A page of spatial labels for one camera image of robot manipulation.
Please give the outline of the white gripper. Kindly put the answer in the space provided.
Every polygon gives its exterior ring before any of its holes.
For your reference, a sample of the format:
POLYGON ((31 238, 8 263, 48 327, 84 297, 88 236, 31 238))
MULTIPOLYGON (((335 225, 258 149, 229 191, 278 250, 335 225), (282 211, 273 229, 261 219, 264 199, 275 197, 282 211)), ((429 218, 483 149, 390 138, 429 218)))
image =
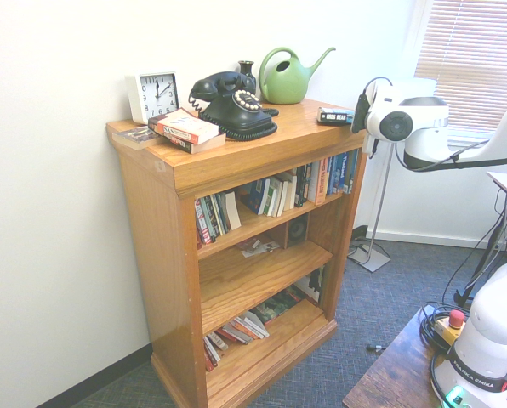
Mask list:
POLYGON ((392 107, 392 86, 382 82, 371 85, 367 89, 367 103, 367 111, 364 118, 361 119, 361 124, 367 131, 362 151, 372 155, 375 151, 376 141, 387 140, 380 130, 380 124, 390 113, 392 107))

